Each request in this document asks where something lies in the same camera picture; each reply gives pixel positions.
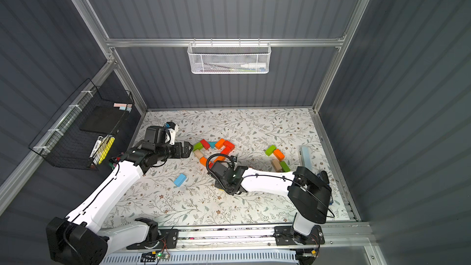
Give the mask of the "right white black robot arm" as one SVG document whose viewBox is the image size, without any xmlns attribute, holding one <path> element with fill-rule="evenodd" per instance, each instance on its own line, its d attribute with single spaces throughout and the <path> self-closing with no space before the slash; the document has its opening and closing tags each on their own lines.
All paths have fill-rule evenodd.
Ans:
<svg viewBox="0 0 471 265">
<path fill-rule="evenodd" d="M 215 186 L 229 195 L 260 192 L 289 199 L 296 208 L 289 233 L 296 244 L 314 240 L 314 226 L 335 217 L 329 208 L 332 189 L 325 171 L 317 176 L 299 166 L 290 172 L 265 172 L 222 161 L 207 163 L 206 169 Z"/>
</svg>

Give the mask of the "orange rectangular block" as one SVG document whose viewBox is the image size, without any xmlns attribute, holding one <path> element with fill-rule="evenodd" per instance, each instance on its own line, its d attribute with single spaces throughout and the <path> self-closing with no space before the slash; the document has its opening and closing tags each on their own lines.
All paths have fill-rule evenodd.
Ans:
<svg viewBox="0 0 471 265">
<path fill-rule="evenodd" d="M 218 150 L 221 149 L 222 147 L 224 147 L 224 143 L 225 143 L 225 142 L 226 142 L 226 141 L 225 141 L 224 139 L 220 139 L 220 140 L 215 144 L 215 148 L 218 149 Z"/>
</svg>

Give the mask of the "light blue block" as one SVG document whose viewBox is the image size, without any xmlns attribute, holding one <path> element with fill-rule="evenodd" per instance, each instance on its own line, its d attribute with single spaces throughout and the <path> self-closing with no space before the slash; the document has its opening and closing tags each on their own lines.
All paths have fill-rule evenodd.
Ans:
<svg viewBox="0 0 471 265">
<path fill-rule="evenodd" d="M 174 180 L 174 185 L 177 187 L 180 187 L 183 185 L 183 183 L 186 180 L 186 175 L 185 174 L 180 174 L 175 180 Z"/>
</svg>

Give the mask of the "natural wood block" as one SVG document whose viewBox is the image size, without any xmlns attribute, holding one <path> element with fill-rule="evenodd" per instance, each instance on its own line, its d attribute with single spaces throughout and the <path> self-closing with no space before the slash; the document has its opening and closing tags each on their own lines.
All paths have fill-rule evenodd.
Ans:
<svg viewBox="0 0 471 265">
<path fill-rule="evenodd" d="M 200 150 L 195 150 L 193 153 L 194 153 L 194 155 L 196 156 L 196 158 L 198 160 L 200 160 L 201 158 L 204 157 L 204 155 L 202 154 L 202 152 Z"/>
<path fill-rule="evenodd" d="M 283 168 L 281 165 L 281 162 L 278 161 L 278 159 L 274 159 L 271 161 L 272 167 L 275 170 L 275 172 L 283 172 Z"/>
</svg>

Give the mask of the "red rectangular block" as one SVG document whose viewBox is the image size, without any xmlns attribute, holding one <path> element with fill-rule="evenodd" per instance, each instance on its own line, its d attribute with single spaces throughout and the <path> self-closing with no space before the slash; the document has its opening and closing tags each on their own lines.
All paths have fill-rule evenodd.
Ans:
<svg viewBox="0 0 471 265">
<path fill-rule="evenodd" d="M 224 151 L 228 150 L 229 152 L 232 152 L 235 149 L 234 144 L 228 141 L 224 141 L 223 143 Z"/>
<path fill-rule="evenodd" d="M 221 154 L 229 155 L 232 151 L 233 151 L 233 148 L 225 147 L 225 148 L 221 151 Z"/>
</svg>

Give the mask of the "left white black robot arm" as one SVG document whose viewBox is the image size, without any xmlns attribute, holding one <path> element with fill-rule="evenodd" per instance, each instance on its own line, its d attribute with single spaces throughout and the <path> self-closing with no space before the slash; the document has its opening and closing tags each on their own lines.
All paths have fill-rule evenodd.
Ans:
<svg viewBox="0 0 471 265">
<path fill-rule="evenodd" d="M 193 146 L 176 142 L 178 126 L 149 126 L 144 139 L 128 149 L 115 169 L 92 194 L 64 218 L 55 217 L 46 227 L 49 254 L 63 265 L 98 265 L 106 256 L 137 244 L 155 247 L 162 243 L 158 223 L 136 218 L 131 224 L 104 229 L 103 223 L 121 197 L 153 167 L 170 159 L 189 158 Z"/>
</svg>

